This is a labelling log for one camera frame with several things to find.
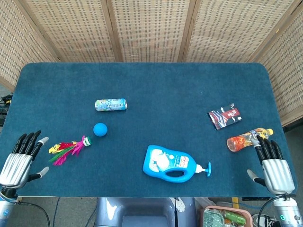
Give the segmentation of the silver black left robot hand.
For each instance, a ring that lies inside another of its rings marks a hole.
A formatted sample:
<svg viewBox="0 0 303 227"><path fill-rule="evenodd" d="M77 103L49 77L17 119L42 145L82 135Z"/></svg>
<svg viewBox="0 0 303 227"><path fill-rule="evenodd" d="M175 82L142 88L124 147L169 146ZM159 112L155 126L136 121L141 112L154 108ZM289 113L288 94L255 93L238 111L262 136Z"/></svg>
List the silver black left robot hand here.
<svg viewBox="0 0 303 227"><path fill-rule="evenodd" d="M48 166L36 174L29 173L31 165L41 147L49 140L48 137L37 140L40 133L41 131L30 134L25 133L19 137L0 172L1 187L19 189L27 182L40 179L48 173Z"/></svg>

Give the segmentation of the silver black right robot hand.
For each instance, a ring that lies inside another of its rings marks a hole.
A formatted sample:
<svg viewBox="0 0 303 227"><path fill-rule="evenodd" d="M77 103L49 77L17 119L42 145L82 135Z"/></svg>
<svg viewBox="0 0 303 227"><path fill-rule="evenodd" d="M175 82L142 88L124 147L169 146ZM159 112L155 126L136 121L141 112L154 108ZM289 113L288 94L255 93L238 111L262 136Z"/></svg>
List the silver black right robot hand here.
<svg viewBox="0 0 303 227"><path fill-rule="evenodd" d="M263 178L248 169L250 179L268 189L273 195L291 194L295 190L294 181L279 145L271 140L255 135L250 140L257 153L263 171Z"/></svg>

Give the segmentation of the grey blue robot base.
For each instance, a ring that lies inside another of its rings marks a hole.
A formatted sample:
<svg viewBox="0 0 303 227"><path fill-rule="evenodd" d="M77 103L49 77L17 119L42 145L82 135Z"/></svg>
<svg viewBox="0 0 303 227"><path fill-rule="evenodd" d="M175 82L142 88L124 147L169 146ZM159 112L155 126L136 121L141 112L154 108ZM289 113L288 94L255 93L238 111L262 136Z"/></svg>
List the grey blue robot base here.
<svg viewBox="0 0 303 227"><path fill-rule="evenodd" d="M94 227L197 227L192 197L100 197Z"/></svg>

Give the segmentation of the pink feather shuttlecock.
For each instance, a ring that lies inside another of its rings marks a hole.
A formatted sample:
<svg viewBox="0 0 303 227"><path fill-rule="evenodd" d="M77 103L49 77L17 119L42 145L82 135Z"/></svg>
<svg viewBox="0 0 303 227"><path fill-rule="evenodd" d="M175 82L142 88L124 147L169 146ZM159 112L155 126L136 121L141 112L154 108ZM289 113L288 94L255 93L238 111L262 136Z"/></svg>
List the pink feather shuttlecock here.
<svg viewBox="0 0 303 227"><path fill-rule="evenodd" d="M84 147L91 145L91 138L83 136L81 141L61 142L49 149L49 154L54 155L49 162L54 166L62 165L68 156L78 156Z"/></svg>

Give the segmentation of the orange drink plastic bottle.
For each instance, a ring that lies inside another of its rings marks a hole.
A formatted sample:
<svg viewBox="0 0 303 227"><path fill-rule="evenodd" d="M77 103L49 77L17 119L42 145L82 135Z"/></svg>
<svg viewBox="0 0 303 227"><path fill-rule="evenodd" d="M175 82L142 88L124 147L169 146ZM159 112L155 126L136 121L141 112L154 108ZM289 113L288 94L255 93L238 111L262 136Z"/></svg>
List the orange drink plastic bottle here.
<svg viewBox="0 0 303 227"><path fill-rule="evenodd" d="M238 152L245 147L251 146L251 139L256 139L257 135L263 139L268 139L273 134L274 131L272 129L256 128L242 135L227 139L226 144L231 152Z"/></svg>

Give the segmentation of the black white sneaker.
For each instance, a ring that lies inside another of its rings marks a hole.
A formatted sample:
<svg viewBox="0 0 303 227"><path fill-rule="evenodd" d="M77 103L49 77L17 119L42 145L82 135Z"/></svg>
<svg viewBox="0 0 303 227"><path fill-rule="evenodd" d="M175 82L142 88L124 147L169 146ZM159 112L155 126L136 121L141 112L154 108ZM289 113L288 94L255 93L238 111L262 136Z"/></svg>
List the black white sneaker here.
<svg viewBox="0 0 303 227"><path fill-rule="evenodd" d="M252 215L252 223L254 227L273 227L276 219L266 214L261 214L260 217L258 214Z"/></svg>

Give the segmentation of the pink plastic basket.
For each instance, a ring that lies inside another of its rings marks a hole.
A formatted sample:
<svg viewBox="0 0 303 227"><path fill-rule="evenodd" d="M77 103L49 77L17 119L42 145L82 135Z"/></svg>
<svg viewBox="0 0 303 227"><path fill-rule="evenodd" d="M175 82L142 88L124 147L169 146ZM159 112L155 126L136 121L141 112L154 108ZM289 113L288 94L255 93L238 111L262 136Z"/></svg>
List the pink plastic basket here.
<svg viewBox="0 0 303 227"><path fill-rule="evenodd" d="M246 224L243 225L244 227L253 227L252 216L250 215L250 213L248 211L233 208L233 207L212 206L212 205L206 206L205 208L199 208L196 211L196 216L197 216L197 219L198 219L199 227L202 227L204 211L207 210L207 209L215 209L216 211L227 210L227 211L230 211L230 212L233 212L233 213L237 213L237 214L243 216L246 219Z"/></svg>

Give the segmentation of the green bottle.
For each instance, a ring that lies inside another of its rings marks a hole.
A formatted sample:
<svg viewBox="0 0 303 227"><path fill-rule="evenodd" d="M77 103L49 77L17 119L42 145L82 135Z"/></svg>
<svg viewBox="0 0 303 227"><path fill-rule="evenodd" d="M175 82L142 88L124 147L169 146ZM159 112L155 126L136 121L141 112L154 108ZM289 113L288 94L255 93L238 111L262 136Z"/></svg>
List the green bottle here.
<svg viewBox="0 0 303 227"><path fill-rule="evenodd" d="M235 212L225 210L223 212L223 216L225 219L228 219L231 222L237 223L239 225L245 225L247 222L246 218L244 216L242 216L238 213L235 213Z"/></svg>

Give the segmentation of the red black snack packet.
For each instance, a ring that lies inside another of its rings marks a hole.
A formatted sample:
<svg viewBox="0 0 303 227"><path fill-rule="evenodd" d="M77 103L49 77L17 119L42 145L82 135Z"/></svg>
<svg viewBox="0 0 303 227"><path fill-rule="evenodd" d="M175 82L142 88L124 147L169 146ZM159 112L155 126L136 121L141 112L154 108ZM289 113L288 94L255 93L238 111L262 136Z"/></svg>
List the red black snack packet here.
<svg viewBox="0 0 303 227"><path fill-rule="evenodd" d="M208 116L216 130L223 129L242 120L241 114L234 103L212 110L208 112Z"/></svg>

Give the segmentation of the green snack bag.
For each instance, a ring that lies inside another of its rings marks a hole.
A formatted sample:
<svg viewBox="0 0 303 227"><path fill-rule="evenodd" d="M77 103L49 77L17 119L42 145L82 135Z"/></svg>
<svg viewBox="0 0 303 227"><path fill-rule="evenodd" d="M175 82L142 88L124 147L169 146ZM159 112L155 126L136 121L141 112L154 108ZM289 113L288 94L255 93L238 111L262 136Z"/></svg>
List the green snack bag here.
<svg viewBox="0 0 303 227"><path fill-rule="evenodd" d="M224 218L221 213L205 210L203 215L203 227L223 227Z"/></svg>

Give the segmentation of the blue rubber ball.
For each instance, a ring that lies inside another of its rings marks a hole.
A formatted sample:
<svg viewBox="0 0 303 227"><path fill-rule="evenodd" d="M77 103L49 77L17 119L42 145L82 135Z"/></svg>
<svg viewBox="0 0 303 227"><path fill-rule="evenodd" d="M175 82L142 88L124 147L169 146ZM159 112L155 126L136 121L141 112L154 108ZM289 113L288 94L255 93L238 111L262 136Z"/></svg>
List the blue rubber ball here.
<svg viewBox="0 0 303 227"><path fill-rule="evenodd" d="M103 137L107 134L107 126L104 123L96 123L93 127L93 132L98 137Z"/></svg>

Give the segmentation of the light blue drink can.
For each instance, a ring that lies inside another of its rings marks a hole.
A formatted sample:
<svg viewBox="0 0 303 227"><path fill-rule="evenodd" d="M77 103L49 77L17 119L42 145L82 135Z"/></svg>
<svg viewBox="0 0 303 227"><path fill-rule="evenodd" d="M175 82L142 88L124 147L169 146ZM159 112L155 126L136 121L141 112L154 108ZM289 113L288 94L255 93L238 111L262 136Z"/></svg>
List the light blue drink can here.
<svg viewBox="0 0 303 227"><path fill-rule="evenodd" d="M127 101L124 98L100 99L95 101L95 109L98 112L123 111L127 109Z"/></svg>

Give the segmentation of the blue pump detergent bottle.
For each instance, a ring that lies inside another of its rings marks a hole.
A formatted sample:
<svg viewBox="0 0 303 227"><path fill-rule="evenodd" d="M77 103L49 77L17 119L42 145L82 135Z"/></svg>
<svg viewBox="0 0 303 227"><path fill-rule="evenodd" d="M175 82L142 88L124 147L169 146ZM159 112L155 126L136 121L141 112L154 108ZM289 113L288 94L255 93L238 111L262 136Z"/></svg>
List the blue pump detergent bottle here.
<svg viewBox="0 0 303 227"><path fill-rule="evenodd" d="M203 168L185 152L167 149L158 145L149 145L143 163L143 172L151 177L171 183L183 183L194 174L205 172L211 175L211 163Z"/></svg>

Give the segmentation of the woven wooden folding screen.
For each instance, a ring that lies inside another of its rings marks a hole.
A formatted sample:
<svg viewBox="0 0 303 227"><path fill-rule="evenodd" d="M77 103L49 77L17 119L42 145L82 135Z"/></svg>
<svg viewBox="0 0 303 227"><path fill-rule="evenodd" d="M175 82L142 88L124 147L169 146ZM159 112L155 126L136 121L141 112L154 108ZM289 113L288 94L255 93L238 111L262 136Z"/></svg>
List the woven wooden folding screen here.
<svg viewBox="0 0 303 227"><path fill-rule="evenodd" d="M303 0L0 0L0 85L34 62L258 62L303 120Z"/></svg>

